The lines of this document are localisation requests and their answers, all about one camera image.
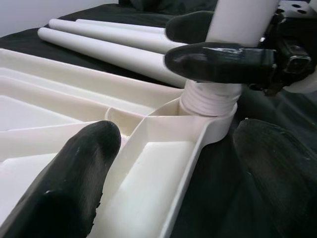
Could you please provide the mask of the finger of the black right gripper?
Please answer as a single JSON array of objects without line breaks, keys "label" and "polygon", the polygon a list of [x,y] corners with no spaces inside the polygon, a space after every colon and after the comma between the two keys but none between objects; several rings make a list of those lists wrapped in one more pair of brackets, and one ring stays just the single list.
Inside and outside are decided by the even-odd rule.
[{"label": "finger of the black right gripper", "polygon": [[171,49],[164,63],[185,78],[215,83],[267,83],[277,68],[274,50],[209,42]]},{"label": "finger of the black right gripper", "polygon": [[197,11],[176,16],[167,22],[165,35],[178,43],[205,42],[213,15],[213,11]]}]

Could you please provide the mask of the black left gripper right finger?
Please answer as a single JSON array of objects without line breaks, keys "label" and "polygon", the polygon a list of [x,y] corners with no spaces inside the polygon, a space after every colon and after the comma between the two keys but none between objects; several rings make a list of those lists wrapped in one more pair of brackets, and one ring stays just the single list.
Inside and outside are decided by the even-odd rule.
[{"label": "black left gripper right finger", "polygon": [[317,236],[317,155],[295,135],[258,119],[241,121],[233,144],[283,238]]}]

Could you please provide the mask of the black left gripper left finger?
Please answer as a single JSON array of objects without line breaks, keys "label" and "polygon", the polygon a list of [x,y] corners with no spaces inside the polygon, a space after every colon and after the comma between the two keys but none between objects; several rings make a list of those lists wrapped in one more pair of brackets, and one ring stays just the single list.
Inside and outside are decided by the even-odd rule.
[{"label": "black left gripper left finger", "polygon": [[37,175],[0,228],[3,238],[85,238],[121,146],[118,126],[82,128]]}]

